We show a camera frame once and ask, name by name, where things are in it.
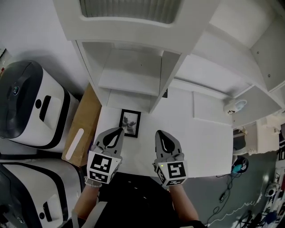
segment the framed picture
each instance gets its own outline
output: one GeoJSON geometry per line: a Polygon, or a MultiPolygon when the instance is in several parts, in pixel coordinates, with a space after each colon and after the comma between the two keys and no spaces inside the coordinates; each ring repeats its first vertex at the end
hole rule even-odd
{"type": "Polygon", "coordinates": [[[138,137],[138,127],[141,113],[131,110],[122,110],[119,126],[125,131],[125,136],[138,137]]]}

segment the white cabinet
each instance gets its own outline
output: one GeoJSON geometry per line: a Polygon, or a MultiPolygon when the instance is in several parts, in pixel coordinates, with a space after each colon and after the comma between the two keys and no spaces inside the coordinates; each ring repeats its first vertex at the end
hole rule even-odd
{"type": "MultiPolygon", "coordinates": [[[[285,10],[277,0],[53,1],[103,106],[151,113],[173,86],[223,103],[246,99],[233,127],[285,108],[285,10]]],[[[201,118],[229,123],[215,103],[221,116],[203,116],[199,105],[201,118]]]]}

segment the cardboard box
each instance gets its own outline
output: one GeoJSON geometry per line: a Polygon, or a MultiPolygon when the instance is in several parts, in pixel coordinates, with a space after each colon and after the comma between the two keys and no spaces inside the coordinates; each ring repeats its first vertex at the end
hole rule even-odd
{"type": "Polygon", "coordinates": [[[74,116],[62,159],[78,167],[87,164],[87,152],[97,128],[101,104],[89,84],[74,116]]]}

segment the white cable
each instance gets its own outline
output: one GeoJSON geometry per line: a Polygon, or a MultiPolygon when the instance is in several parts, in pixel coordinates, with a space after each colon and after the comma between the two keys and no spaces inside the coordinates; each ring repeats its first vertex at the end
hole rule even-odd
{"type": "Polygon", "coordinates": [[[231,216],[233,213],[235,213],[235,212],[237,212],[238,210],[240,210],[240,209],[242,209],[244,206],[255,206],[255,205],[257,205],[257,203],[258,202],[250,202],[250,203],[244,203],[243,205],[242,205],[242,207],[240,207],[240,208],[238,208],[238,209],[236,209],[236,210],[233,210],[233,212],[231,213],[231,214],[225,214],[224,215],[224,217],[222,218],[222,219],[216,219],[216,220],[214,220],[214,221],[212,221],[210,224],[208,224],[208,226],[211,226],[214,222],[216,222],[216,221],[222,221],[222,220],[224,220],[224,218],[226,217],[226,216],[231,216]]]}

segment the black lid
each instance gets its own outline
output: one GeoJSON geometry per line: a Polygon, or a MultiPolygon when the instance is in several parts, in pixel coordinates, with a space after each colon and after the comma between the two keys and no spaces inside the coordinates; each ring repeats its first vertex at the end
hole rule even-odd
{"type": "Polygon", "coordinates": [[[25,130],[43,78],[41,65],[19,61],[0,79],[0,137],[16,138],[25,130]]]}

